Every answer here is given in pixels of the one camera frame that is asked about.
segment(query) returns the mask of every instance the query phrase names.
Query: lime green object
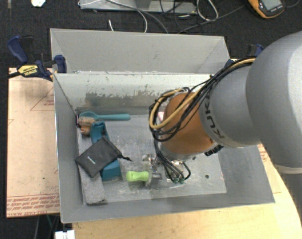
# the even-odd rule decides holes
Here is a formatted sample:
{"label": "lime green object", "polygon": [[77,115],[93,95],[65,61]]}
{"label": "lime green object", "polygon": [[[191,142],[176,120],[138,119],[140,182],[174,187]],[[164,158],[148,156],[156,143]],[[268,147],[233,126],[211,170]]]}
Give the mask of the lime green object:
{"label": "lime green object", "polygon": [[129,171],[126,175],[127,181],[133,182],[133,181],[148,181],[149,179],[149,172],[143,171],[143,172],[133,172]]}

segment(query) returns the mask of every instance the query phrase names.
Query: black carpet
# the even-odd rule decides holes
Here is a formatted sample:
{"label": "black carpet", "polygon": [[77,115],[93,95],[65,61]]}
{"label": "black carpet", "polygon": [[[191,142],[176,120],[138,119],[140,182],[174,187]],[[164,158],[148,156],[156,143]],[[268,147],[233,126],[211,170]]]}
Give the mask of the black carpet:
{"label": "black carpet", "polygon": [[[110,30],[108,26],[110,19],[115,31],[143,32],[144,30],[143,18],[134,11],[82,11],[77,2],[78,0],[47,0],[43,8],[34,8],[30,0],[11,0],[11,9],[8,9],[8,0],[0,0],[0,77],[7,74],[8,67],[18,65],[18,61],[6,46],[7,41],[14,35],[32,35],[35,53],[43,53],[47,61],[51,59],[50,28]],[[281,37],[302,30],[302,0],[273,19],[263,19],[254,15],[248,10],[245,0],[220,2],[214,0],[214,2],[220,15],[244,4],[246,6],[216,22],[194,28],[189,34],[224,36],[233,58],[244,57],[249,44],[258,43],[266,47]],[[286,2],[291,5],[296,0],[286,0]],[[210,10],[205,3],[202,7]],[[170,33],[180,31],[172,15],[164,16],[156,13],[154,15],[163,22]],[[155,20],[149,16],[147,19],[149,32],[164,33]],[[201,22],[196,16],[185,20],[178,19],[182,28],[196,22]],[[34,236],[36,218],[10,220],[5,218],[7,96],[7,81],[0,82],[0,239],[28,239]]]}

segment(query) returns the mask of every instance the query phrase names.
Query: blue spoon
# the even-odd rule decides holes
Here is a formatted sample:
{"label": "blue spoon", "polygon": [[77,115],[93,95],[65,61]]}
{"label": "blue spoon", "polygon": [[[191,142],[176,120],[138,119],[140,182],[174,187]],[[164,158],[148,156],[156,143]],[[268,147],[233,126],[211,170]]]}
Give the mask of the blue spoon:
{"label": "blue spoon", "polygon": [[97,115],[93,112],[84,112],[79,117],[90,117],[95,120],[130,120],[129,114],[112,114],[112,115]]}

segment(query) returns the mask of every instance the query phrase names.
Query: orange device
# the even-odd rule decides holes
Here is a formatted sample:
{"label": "orange device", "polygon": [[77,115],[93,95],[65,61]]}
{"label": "orange device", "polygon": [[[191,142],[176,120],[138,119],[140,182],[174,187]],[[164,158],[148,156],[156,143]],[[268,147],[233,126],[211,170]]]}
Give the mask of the orange device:
{"label": "orange device", "polygon": [[251,7],[263,18],[273,18],[286,8],[283,0],[248,0]]}

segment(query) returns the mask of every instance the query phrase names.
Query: gray foam block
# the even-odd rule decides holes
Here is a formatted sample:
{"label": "gray foam block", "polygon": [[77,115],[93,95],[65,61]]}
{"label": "gray foam block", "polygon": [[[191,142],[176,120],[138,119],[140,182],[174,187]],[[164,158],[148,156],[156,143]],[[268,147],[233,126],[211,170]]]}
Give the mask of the gray foam block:
{"label": "gray foam block", "polygon": [[[88,136],[83,136],[79,128],[77,129],[77,135],[79,155],[81,155],[92,145],[92,143],[91,138]],[[78,168],[81,180],[82,194],[85,202],[88,205],[93,205],[106,200],[105,190],[102,184],[100,173],[91,178],[81,166],[78,165]]]}

